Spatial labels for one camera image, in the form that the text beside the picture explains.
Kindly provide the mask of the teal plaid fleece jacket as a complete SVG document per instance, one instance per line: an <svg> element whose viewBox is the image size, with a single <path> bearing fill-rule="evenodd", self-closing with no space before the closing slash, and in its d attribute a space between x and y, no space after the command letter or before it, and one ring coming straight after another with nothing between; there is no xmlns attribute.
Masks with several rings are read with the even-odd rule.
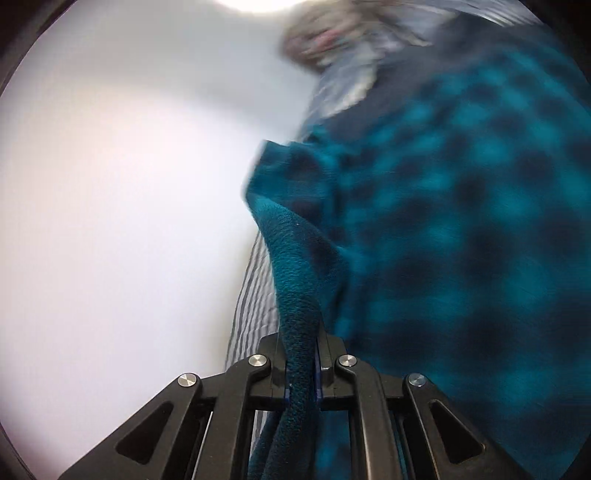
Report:
<svg viewBox="0 0 591 480"><path fill-rule="evenodd" d="M497 43L358 140L270 143L245 192L273 264L293 399L254 479L345 479L318 419L318 328L420 372L537 479L590 433L590 86L553 37Z"/></svg>

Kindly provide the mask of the blue white striped quilt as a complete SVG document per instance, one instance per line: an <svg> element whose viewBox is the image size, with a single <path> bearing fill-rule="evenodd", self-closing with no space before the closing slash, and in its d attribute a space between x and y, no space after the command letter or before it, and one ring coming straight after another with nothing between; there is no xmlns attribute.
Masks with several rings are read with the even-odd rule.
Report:
<svg viewBox="0 0 591 480"><path fill-rule="evenodd" d="M225 367L256 353L259 341L279 330L273 266L262 233L256 234L232 318Z"/></svg>

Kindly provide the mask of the blue checked bed sheet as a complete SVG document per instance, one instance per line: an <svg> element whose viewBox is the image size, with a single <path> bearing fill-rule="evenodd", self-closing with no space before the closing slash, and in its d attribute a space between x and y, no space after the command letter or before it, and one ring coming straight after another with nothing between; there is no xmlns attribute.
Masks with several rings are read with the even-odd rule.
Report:
<svg viewBox="0 0 591 480"><path fill-rule="evenodd" d="M355 137L435 76L483 53L484 40L511 22L504 1L391 1L362 40L317 73L297 137L325 125Z"/></svg>

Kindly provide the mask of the floral folded blanket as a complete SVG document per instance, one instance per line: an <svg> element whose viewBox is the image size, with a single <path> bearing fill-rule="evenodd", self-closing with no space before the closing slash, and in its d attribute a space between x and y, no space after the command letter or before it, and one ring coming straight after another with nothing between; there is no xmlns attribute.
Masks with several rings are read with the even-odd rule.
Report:
<svg viewBox="0 0 591 480"><path fill-rule="evenodd" d="M280 53L295 64L322 72L363 39L391 1L304 1L280 41Z"/></svg>

